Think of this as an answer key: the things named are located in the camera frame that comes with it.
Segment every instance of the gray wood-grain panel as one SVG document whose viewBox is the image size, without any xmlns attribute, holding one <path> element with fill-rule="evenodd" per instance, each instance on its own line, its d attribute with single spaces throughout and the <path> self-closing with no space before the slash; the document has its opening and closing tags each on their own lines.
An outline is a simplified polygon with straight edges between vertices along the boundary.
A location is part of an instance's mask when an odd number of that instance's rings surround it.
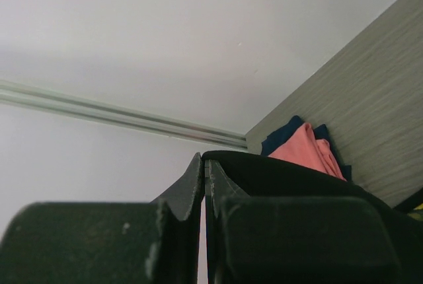
<svg viewBox="0 0 423 284">
<path fill-rule="evenodd" d="M 389 205 L 423 186 L 423 0 L 398 0 L 247 133 L 328 125 L 353 181 Z"/>
</svg>

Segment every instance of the pink cloth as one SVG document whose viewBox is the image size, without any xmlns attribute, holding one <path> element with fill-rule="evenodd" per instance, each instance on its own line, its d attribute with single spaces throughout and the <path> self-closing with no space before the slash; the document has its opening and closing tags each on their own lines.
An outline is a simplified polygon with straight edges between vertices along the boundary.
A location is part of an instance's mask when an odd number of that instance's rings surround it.
<svg viewBox="0 0 423 284">
<path fill-rule="evenodd" d="M 316 140 L 313 128 L 308 123 L 299 127 L 292 137 L 269 157 L 286 160 L 345 180 L 336 159 L 330 151 L 328 141 L 325 139 Z"/>
</svg>

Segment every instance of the black plastic object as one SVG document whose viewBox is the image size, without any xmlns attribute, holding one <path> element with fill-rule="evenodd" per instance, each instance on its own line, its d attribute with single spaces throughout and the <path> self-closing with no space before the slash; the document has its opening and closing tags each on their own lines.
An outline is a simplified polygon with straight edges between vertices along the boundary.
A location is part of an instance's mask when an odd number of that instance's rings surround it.
<svg viewBox="0 0 423 284">
<path fill-rule="evenodd" d="M 368 202 L 380 215 L 401 263 L 399 283 L 423 283 L 423 224 L 390 208 L 361 187 L 346 184 L 310 168 L 260 155 L 234 151 L 210 151 L 204 153 L 202 158 L 205 162 L 211 160 L 218 162 L 226 174 L 225 180 L 231 180 L 250 197 L 356 197 Z M 210 194 L 207 190 L 209 185 L 207 180 L 206 178 L 206 204 L 208 203 L 207 194 Z M 219 190 L 215 188 L 214 194 L 219 194 Z M 218 195 L 216 199 L 222 198 L 223 195 Z M 211 259 L 209 271 L 213 269 L 213 259 L 217 258 Z"/>
<path fill-rule="evenodd" d="M 221 201 L 224 197 L 249 197 L 223 171 L 219 162 L 205 160 L 204 176 L 206 179 L 206 233 L 207 233 L 207 265 L 209 283 L 215 282 L 219 254 L 219 240 L 216 219 L 219 216 Z"/>
<path fill-rule="evenodd" d="M 219 228 L 223 283 L 399 280 L 399 261 L 380 216 L 358 198 L 229 197 L 221 204 Z"/>
<path fill-rule="evenodd" d="M 394 207 L 395 210 L 401 213 L 410 213 L 414 208 L 423 204 L 423 188 L 420 188 L 416 193 L 409 198 L 399 203 Z"/>
<path fill-rule="evenodd" d="M 0 283 L 196 283 L 200 208 L 197 154 L 153 203 L 36 203 L 9 225 Z"/>
</svg>

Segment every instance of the ceiling trim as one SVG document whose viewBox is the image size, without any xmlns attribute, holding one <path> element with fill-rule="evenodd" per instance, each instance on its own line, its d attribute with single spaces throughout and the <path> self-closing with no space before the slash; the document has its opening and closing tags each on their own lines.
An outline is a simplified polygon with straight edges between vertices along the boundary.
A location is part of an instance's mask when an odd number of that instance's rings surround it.
<svg viewBox="0 0 423 284">
<path fill-rule="evenodd" d="M 0 102 L 169 137 L 179 137 L 235 149 L 247 149 L 245 135 L 238 133 L 7 81 L 0 81 Z"/>
</svg>

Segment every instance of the black fabric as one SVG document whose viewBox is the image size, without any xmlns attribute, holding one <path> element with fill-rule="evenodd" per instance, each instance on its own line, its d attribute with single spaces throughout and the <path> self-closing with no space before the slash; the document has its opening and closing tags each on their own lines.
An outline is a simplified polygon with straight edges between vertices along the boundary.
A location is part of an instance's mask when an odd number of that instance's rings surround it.
<svg viewBox="0 0 423 284">
<path fill-rule="evenodd" d="M 395 210 L 400 211 L 401 213 L 409 213 L 417 206 L 423 203 L 423 188 L 418 192 L 404 200 L 402 203 L 394 207 Z"/>
<path fill-rule="evenodd" d="M 239 187 L 251 196 L 352 196 L 379 212 L 403 268 L 403 283 L 423 283 L 423 224 L 391 209 L 359 186 L 290 162 L 233 151 L 210 151 Z"/>
</svg>

